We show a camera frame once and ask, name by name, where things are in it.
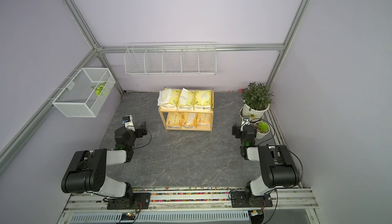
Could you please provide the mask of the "wooden two-tier shelf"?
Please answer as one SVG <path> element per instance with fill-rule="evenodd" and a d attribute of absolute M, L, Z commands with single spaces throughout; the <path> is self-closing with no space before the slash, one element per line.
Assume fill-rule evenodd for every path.
<path fill-rule="evenodd" d="M 166 130 L 212 131 L 213 90 L 165 88 L 159 92 L 157 104 Z"/>

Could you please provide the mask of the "orange tissue pack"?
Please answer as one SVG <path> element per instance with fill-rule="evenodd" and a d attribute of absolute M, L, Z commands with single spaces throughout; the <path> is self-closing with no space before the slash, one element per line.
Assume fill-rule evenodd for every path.
<path fill-rule="evenodd" d="M 182 113 L 179 112 L 169 112 L 166 119 L 167 128 L 179 129 L 182 127 Z"/>
<path fill-rule="evenodd" d="M 181 127 L 195 129 L 197 127 L 197 113 L 182 113 Z"/>
<path fill-rule="evenodd" d="M 212 114 L 211 113 L 198 113 L 197 127 L 211 127 Z"/>

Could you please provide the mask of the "green tissue pack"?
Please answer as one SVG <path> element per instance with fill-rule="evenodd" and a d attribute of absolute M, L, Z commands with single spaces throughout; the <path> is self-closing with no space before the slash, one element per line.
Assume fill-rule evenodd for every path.
<path fill-rule="evenodd" d="M 179 111 L 193 111 L 195 102 L 196 90 L 182 89 L 179 101 L 177 103 L 177 110 Z"/>
<path fill-rule="evenodd" d="M 195 111 L 210 111 L 212 108 L 212 91 L 197 90 L 195 93 Z"/>
<path fill-rule="evenodd" d="M 157 105 L 162 109 L 174 110 L 177 108 L 180 95 L 181 90 L 179 89 L 165 88 L 164 90 L 159 91 Z"/>

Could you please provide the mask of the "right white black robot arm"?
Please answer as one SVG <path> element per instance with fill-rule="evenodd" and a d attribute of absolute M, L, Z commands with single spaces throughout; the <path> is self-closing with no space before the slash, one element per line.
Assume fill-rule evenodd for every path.
<path fill-rule="evenodd" d="M 256 132 L 256 128 L 248 124 L 232 127 L 232 135 L 241 141 L 241 156 L 260 163 L 260 177 L 245 187 L 245 198 L 252 204 L 264 200 L 277 188 L 291 188 L 301 182 L 288 148 L 285 145 L 256 145 Z"/>

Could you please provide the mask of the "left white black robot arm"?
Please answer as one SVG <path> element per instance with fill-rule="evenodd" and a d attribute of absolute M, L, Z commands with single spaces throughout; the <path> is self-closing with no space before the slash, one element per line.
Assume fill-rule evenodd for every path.
<path fill-rule="evenodd" d="M 115 149 L 75 152 L 61 181 L 61 190 L 64 193 L 92 193 L 113 200 L 134 200 L 131 185 L 107 176 L 106 167 L 131 162 L 136 139 L 147 134 L 145 122 L 135 127 L 124 117 L 123 126 L 114 133 Z"/>

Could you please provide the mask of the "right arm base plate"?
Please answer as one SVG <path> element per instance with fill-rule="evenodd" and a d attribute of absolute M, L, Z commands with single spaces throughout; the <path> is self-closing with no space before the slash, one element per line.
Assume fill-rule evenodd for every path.
<path fill-rule="evenodd" d="M 228 198 L 231 201 L 232 208 L 265 208 L 273 206 L 269 195 L 254 196 L 245 191 L 230 190 Z"/>

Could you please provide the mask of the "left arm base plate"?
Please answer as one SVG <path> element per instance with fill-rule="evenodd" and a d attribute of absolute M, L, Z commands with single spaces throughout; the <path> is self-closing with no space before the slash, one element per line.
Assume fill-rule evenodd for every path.
<path fill-rule="evenodd" d="M 151 194 L 149 192 L 136 192 L 131 197 L 110 199 L 107 210 L 142 210 L 148 209 Z"/>

